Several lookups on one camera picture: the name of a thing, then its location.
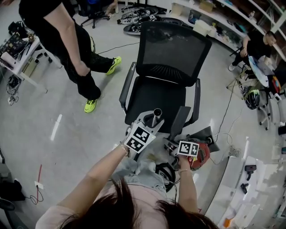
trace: yellow sneaker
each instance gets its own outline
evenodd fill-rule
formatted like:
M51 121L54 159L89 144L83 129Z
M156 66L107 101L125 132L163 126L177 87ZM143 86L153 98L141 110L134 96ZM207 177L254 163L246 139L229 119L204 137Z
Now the yellow sneaker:
M96 100L87 100L85 107L84 107L85 113L92 112L96 106L97 106L97 99Z
M114 61L114 64L110 67L110 69L106 73L107 75L110 75L114 72L115 67L121 63L122 59L120 56L118 56L118 57L114 58L113 61Z

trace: round table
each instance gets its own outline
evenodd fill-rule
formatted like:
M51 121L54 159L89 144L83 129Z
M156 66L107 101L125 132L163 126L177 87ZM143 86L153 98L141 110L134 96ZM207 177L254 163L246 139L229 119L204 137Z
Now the round table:
M254 75L256 76L256 78L258 79L258 81L264 86L264 87L268 87L269 83L268 83L268 78L267 76L258 68L258 66L256 65L254 58L252 56L248 57L249 60L249 64L250 67L252 69L252 71L254 72Z

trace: metal cylinder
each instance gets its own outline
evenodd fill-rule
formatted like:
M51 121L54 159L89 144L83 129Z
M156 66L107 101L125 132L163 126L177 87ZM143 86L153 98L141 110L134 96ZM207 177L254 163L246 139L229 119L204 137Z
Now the metal cylinder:
M152 127L154 127L158 120L161 118L161 115L162 115L162 110L160 108L156 108L154 111L153 111L153 121L152 121Z

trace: floor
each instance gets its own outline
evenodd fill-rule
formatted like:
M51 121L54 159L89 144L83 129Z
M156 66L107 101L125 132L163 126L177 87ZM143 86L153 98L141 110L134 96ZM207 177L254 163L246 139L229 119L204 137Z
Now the floor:
M18 4L19 1L15 1L9 7L0 8L0 41L8 36L3 32L7 31L8 25L20 19ZM123 33L124 26L116 23L118 18L119 15L116 15L110 21L99 21L95 29L91 25L85 26L94 38L97 53L139 42L138 37ZM85 18L76 15L75 19L81 23ZM51 205L64 198L91 166L123 139L127 125L118 99L129 67L137 59L138 49L139 45L135 44L102 54L110 58L120 55L122 64L112 76L92 73L95 83L102 90L102 97L96 111L90 114L84 113L86 101L78 94L76 85L68 79L64 68L49 64L44 57L40 59L32 78L48 89L47 94L23 82L18 103L9 106L4 81L0 83L0 146L12 176L20 181L25 195L36 194L34 181L38 179L42 165L40 183L45 187L42 191L44 201L35 206L27 200L17 206L18 215L28 227L33 228ZM213 43L199 74L202 88L200 117L193 125L186 127L183 134L195 133L207 126L211 126L214 134L217 133L231 96L226 85L238 73L238 70L229 72L227 69L233 59L229 54L230 51L221 44ZM194 88L187 88L187 106L193 107L193 95ZM52 130L60 114L62 119L51 141ZM249 155L271 163L271 152L277 143L276 127L271 126L270 130L265 131L258 125L258 118L256 110L249 110L240 98L233 95L221 132L230 131L232 144L242 152L246 137L249 137ZM211 158L219 163L222 157L227 156L227 135L219 135L217 144L221 150L212 153ZM209 160L196 172L198 206L202 212L206 211L215 194L224 167L224 161L214 165ZM275 208L277 202L269 201L267 204ZM266 217L271 217L268 211L262 212Z

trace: long hair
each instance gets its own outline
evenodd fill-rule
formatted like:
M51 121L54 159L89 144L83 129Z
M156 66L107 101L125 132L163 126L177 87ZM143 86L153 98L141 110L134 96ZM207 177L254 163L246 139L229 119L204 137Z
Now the long hair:
M114 183L116 192L98 199L81 217L72 216L60 229L87 228L139 228L139 214L136 203L132 200L130 189L124 179ZM199 213L186 212L178 203L157 201L155 210L161 212L169 229L179 227L218 229L206 216Z

